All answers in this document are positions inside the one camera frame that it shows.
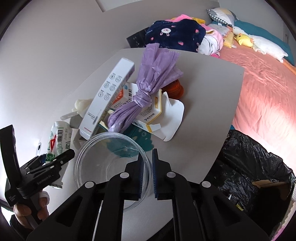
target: finger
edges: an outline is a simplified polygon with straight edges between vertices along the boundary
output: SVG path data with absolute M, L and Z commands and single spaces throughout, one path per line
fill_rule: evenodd
M 19 203 L 14 205 L 13 211 L 17 217 L 29 216 L 31 214 L 31 209 L 28 206 Z
M 49 216 L 49 213 L 48 213 L 47 207 L 40 209 L 37 213 L 37 217 L 42 221 L 48 218 L 48 216 Z
M 40 207 L 43 208 L 47 204 L 47 198 L 46 197 L 39 198 L 38 202 L 39 202 Z
M 27 219 L 23 214 L 31 214 L 31 209 L 27 210 L 27 206 L 23 204 L 16 204 L 13 207 L 13 212 L 18 222 L 27 229 L 33 229 L 32 226 L 28 223 Z

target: pink bedsheet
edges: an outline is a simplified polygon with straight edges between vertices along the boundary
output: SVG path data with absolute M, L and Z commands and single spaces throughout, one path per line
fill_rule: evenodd
M 245 68 L 232 124 L 296 173 L 296 75 L 269 55 L 235 45 L 220 51 L 221 59 Z

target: table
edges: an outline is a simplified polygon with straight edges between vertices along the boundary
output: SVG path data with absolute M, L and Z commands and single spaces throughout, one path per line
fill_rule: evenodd
M 72 94 L 63 99 L 48 121 L 52 123 L 74 107 L 76 99 L 94 97 L 106 76 L 121 57 L 135 62 L 135 72 L 129 82 L 135 83 L 144 49 L 122 49 L 92 73 Z M 170 163 L 173 171 L 200 183 L 214 163 L 227 136 L 237 107 L 244 69 L 224 60 L 198 53 L 178 51 L 177 66 L 184 72 L 180 79 L 184 87 L 183 121 L 172 140 L 164 142 L 152 135 L 152 144 L 159 158 Z M 49 129 L 44 132 L 41 153 L 46 151 Z M 62 190 L 47 187 L 51 197 L 49 211 L 56 209 L 74 191 L 74 160 L 65 173 Z M 122 240 L 147 240 L 171 218 L 171 201 L 157 201 L 153 181 L 146 198 L 123 215 Z

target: white box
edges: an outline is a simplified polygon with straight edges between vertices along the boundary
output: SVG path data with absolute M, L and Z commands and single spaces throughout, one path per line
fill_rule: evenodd
M 126 58 L 122 58 L 116 64 L 100 87 L 79 126 L 79 132 L 83 138 L 88 140 L 97 133 L 100 121 L 104 119 L 107 111 L 134 71 L 134 62 Z

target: white plush toy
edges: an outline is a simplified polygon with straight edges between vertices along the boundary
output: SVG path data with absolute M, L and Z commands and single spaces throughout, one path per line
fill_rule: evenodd
M 259 51 L 262 54 L 269 54 L 281 63 L 284 62 L 284 57 L 288 57 L 288 54 L 274 42 L 260 36 L 249 35 L 249 37 L 254 40 L 254 45 L 252 48 L 256 52 Z

